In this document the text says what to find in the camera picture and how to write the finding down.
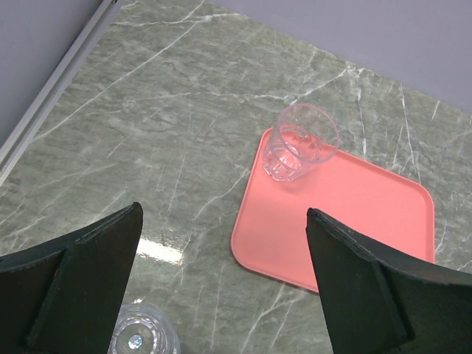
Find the clear faceted glass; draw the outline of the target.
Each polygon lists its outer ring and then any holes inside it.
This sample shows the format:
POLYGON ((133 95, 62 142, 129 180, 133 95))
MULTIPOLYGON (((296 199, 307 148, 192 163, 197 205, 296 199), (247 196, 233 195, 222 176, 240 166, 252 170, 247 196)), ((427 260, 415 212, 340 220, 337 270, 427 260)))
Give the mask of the clear faceted glass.
POLYGON ((263 169, 275 181, 295 181, 332 159, 339 145, 339 130, 328 114, 314 105, 294 103, 271 129, 263 148, 263 169))
POLYGON ((142 303, 120 308, 108 353, 180 354, 171 321, 157 308, 142 303))

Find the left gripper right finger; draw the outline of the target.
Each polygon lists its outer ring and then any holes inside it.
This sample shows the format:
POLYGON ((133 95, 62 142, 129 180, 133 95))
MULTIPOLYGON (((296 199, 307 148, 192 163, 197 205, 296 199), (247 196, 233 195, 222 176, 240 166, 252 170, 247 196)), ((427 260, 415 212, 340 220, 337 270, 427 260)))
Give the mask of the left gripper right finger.
POLYGON ((407 255, 307 212, 306 235, 335 353, 470 353, 471 274, 407 255))

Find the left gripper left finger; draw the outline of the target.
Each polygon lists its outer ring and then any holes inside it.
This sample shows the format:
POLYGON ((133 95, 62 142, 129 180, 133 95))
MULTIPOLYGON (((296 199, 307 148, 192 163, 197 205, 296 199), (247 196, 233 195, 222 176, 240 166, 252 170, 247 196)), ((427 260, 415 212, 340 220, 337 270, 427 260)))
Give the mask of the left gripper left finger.
POLYGON ((142 233, 131 205, 1 256, 2 353, 106 353, 142 233))

